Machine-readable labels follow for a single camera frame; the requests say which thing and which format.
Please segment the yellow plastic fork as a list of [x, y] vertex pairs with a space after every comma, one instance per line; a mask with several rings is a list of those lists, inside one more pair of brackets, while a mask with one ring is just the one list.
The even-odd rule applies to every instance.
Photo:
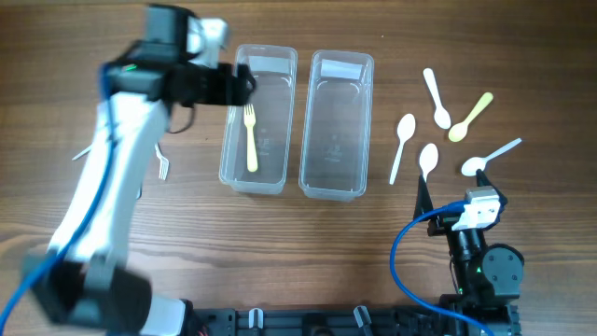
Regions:
[[256, 113], [251, 104], [246, 105], [243, 109], [243, 122], [246, 128], [247, 136], [247, 150], [246, 150], [246, 165], [247, 170], [251, 173], [258, 169], [257, 150], [255, 143], [254, 127], [256, 125]]

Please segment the white plastic fork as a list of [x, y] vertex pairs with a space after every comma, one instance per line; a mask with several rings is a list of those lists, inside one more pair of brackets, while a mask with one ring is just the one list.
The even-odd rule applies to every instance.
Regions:
[[170, 162], [169, 160], [162, 154], [162, 151], [160, 149], [160, 144], [157, 143], [155, 145], [155, 152], [156, 152], [156, 156], [160, 161], [160, 170], [159, 170], [159, 178], [161, 180], [166, 180], [168, 173], [169, 173], [169, 168], [170, 168]]
[[77, 153], [72, 159], [71, 161], [77, 161], [80, 158], [82, 158], [83, 156], [85, 156], [86, 154], [88, 154], [90, 152], [92, 148], [92, 145], [87, 146], [85, 149], [83, 149], [82, 151], [80, 151], [79, 153]]

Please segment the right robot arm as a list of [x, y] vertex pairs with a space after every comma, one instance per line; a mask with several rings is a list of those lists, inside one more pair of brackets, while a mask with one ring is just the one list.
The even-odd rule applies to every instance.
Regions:
[[[428, 222], [429, 236], [446, 236], [451, 265], [455, 272], [457, 294], [444, 294], [439, 307], [469, 316], [486, 325], [494, 335], [522, 335], [518, 307], [511, 304], [520, 297], [523, 279], [523, 255], [505, 244], [487, 245], [484, 232], [500, 221], [507, 205], [506, 196], [481, 171], [476, 171], [477, 187], [468, 189], [465, 199], [488, 191], [497, 196], [499, 206], [495, 222], [483, 229], [454, 230], [452, 227], [464, 211], [436, 215]], [[419, 177], [413, 219], [434, 210], [427, 184]], [[489, 335], [479, 327], [423, 309], [395, 311], [396, 335]]]

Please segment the white plastic spoon long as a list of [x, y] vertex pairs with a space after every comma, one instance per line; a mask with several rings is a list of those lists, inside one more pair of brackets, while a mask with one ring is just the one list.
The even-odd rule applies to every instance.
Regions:
[[404, 146], [408, 140], [414, 135], [416, 129], [416, 119], [412, 114], [406, 114], [397, 124], [396, 135], [398, 138], [398, 148], [393, 162], [389, 184], [394, 185], [399, 169]]

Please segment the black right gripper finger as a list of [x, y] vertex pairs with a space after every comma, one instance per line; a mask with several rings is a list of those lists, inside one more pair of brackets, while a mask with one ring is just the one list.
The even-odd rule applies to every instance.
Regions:
[[491, 187], [491, 188], [494, 189], [493, 183], [485, 175], [485, 173], [482, 170], [480, 170], [480, 169], [478, 169], [476, 171], [476, 181], [477, 181], [477, 186], [478, 187]]
[[423, 175], [419, 175], [417, 198], [416, 198], [413, 218], [416, 219], [417, 217], [419, 217], [427, 212], [430, 212], [433, 209], [434, 209], [434, 205], [432, 203], [431, 196], [429, 194], [427, 183], [426, 183]]

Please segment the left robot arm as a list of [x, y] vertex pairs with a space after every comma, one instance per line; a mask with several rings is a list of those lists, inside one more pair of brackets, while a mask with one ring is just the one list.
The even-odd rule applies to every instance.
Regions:
[[130, 226], [156, 144], [175, 105], [245, 105], [256, 81], [222, 63], [229, 25], [191, 10], [150, 5], [143, 38], [99, 71], [95, 133], [73, 200], [44, 254], [23, 263], [48, 320], [110, 335], [203, 335], [187, 300], [157, 294], [127, 267]]

